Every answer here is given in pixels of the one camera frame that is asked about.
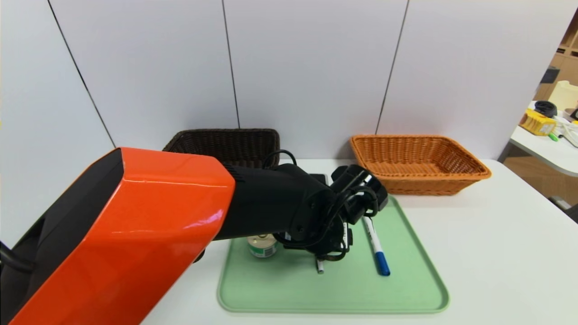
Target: orange wicker basket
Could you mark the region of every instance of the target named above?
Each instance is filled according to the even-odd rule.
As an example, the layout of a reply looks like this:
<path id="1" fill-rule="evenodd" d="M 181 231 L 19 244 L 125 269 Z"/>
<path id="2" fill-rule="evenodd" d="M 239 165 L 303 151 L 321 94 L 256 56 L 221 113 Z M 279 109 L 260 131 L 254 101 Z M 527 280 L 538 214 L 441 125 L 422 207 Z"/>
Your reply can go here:
<path id="1" fill-rule="evenodd" d="M 356 135 L 359 165 L 393 194 L 454 195 L 492 173 L 456 141 L 437 135 Z"/>

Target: shelf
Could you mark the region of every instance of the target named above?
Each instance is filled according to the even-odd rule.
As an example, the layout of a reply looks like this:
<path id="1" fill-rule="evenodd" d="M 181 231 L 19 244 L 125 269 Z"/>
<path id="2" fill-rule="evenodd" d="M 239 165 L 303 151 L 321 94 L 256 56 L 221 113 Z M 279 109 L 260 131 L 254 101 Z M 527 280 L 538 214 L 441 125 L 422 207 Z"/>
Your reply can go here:
<path id="1" fill-rule="evenodd" d="M 562 37 L 562 42 L 560 42 L 560 47 L 572 47 L 578 49 L 578 9 L 574 14 L 574 18 L 568 25 L 568 29 Z"/>

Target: orange robot arm casing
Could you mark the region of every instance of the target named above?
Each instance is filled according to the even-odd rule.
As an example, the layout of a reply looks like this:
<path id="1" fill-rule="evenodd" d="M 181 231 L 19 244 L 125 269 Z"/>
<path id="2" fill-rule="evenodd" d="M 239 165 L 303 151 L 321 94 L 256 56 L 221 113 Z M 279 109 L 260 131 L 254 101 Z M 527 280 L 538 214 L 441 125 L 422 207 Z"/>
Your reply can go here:
<path id="1" fill-rule="evenodd" d="M 138 324 L 219 232 L 235 181 L 215 158 L 120 150 L 114 194 L 10 324 Z"/>

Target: blue marker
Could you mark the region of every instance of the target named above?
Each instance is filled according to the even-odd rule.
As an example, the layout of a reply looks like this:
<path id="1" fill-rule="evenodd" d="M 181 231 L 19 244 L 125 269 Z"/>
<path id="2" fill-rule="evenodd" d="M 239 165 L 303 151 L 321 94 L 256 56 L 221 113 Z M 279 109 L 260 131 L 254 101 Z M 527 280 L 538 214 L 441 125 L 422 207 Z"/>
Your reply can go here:
<path id="1" fill-rule="evenodd" d="M 373 252 L 375 253 L 375 259 L 379 265 L 379 273 L 384 276 L 389 276 L 391 274 L 389 266 L 387 266 L 386 256 L 383 254 L 383 249 L 379 242 L 379 238 L 375 233 L 375 228 L 373 228 L 373 222 L 369 217 L 363 217 L 363 223 L 365 224 L 365 229 L 371 240 L 371 246 L 373 247 Z"/>

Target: white desk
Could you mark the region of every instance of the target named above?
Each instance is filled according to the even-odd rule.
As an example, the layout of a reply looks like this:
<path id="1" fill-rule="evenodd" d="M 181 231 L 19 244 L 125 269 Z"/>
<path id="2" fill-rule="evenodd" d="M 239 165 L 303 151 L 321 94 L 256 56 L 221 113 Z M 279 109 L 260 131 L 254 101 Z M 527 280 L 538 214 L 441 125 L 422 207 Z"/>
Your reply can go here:
<path id="1" fill-rule="evenodd" d="M 348 162 L 298 161 L 308 172 L 328 175 Z M 396 196 L 450 293 L 441 313 L 227 312 L 217 302 L 229 245 L 220 241 L 207 247 L 143 324 L 578 324 L 578 224 L 502 164 L 484 163 L 492 178 L 453 197 Z"/>
<path id="2" fill-rule="evenodd" d="M 535 156 L 566 175 L 578 177 L 578 149 L 567 140 L 552 141 L 547 136 L 536 136 L 517 126 L 510 143 Z"/>

